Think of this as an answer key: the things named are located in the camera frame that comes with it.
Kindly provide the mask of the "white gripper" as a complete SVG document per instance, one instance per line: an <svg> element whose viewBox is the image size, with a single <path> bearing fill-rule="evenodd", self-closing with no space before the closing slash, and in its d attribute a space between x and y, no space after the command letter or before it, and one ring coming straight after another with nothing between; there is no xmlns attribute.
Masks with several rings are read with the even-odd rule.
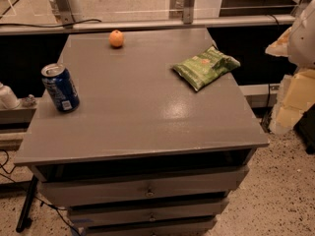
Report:
<svg viewBox="0 0 315 236"><path fill-rule="evenodd" d="M300 68L285 75L272 110L269 129L281 135L293 129L303 114L315 104L315 0L296 18L291 28L265 50L266 54L287 57Z"/></svg>

